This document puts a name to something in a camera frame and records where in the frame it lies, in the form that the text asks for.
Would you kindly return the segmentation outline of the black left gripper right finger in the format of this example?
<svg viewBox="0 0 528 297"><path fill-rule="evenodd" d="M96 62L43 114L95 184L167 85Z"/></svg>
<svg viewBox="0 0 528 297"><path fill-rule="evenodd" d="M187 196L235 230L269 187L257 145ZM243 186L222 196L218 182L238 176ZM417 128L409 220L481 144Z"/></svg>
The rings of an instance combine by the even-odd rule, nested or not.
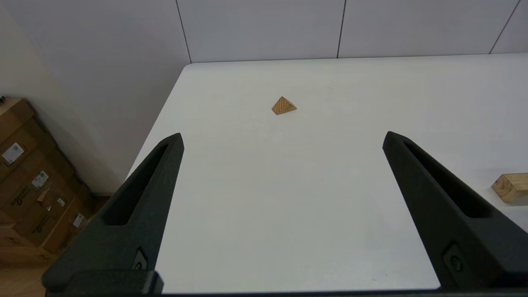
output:
<svg viewBox="0 0 528 297"><path fill-rule="evenodd" d="M527 287L526 231L411 139L382 148L441 287Z"/></svg>

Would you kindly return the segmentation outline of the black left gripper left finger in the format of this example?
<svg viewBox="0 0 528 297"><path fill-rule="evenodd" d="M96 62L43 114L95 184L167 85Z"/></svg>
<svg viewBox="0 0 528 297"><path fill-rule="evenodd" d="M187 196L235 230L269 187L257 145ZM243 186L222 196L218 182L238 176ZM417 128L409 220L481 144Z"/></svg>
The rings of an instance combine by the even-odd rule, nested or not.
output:
<svg viewBox="0 0 528 297"><path fill-rule="evenodd" d="M47 290L161 290L155 266L184 154L164 138L42 276Z"/></svg>

